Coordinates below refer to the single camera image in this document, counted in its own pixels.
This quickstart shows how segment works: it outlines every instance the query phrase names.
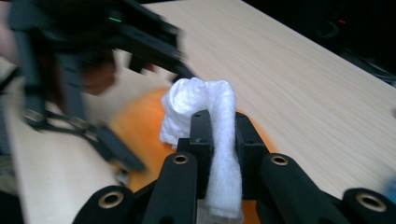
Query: black mechanical part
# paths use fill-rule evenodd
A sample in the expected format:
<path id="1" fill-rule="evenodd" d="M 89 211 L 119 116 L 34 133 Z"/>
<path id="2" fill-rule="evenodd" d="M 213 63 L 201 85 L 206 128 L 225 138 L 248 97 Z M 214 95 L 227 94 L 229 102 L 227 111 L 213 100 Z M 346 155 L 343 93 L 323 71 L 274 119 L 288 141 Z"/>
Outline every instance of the black mechanical part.
<path id="1" fill-rule="evenodd" d="M 106 161 L 118 160 L 128 170 L 143 169 L 143 164 L 113 132 L 87 121 L 81 75 L 87 69 L 84 66 L 95 63 L 92 53 L 123 49 L 133 54 L 130 68 L 136 72 L 154 64 L 176 73 L 175 80 L 194 77 L 181 61 L 178 28 L 134 0 L 62 0 L 56 4 L 48 0 L 16 0 L 8 23 L 21 55 L 26 123 L 36 130 L 83 137 Z M 38 62 L 37 55 L 43 50 L 60 68 L 64 115 L 55 115 L 46 108 L 47 78 L 55 74 L 48 74 Z M 49 119 L 61 120 L 71 128 L 54 126 Z"/>
<path id="2" fill-rule="evenodd" d="M 129 189 L 109 186 L 98 190 L 91 196 L 73 223 L 127 223 L 133 206 L 134 196 Z"/>
<path id="3" fill-rule="evenodd" d="M 187 152 L 169 155 L 142 223 L 195 223 L 197 160 Z"/>
<path id="4" fill-rule="evenodd" d="M 235 119 L 243 199 L 257 201 L 261 223 L 396 223 L 396 205 L 384 196 L 349 189 L 339 200 L 321 191 L 292 158 L 269 153 L 245 115 L 236 113 Z M 190 138 L 179 139 L 177 153 L 166 158 L 158 180 L 133 194 L 133 206 L 118 207 L 130 209 L 130 217 L 111 223 L 195 223 L 196 200 L 205 197 L 214 150 L 211 134 L 209 113 L 192 115 Z M 96 220 L 85 223 L 102 223 Z"/>
<path id="5" fill-rule="evenodd" d="M 395 204 L 369 189 L 348 189 L 341 208 L 352 223 L 396 223 Z"/>

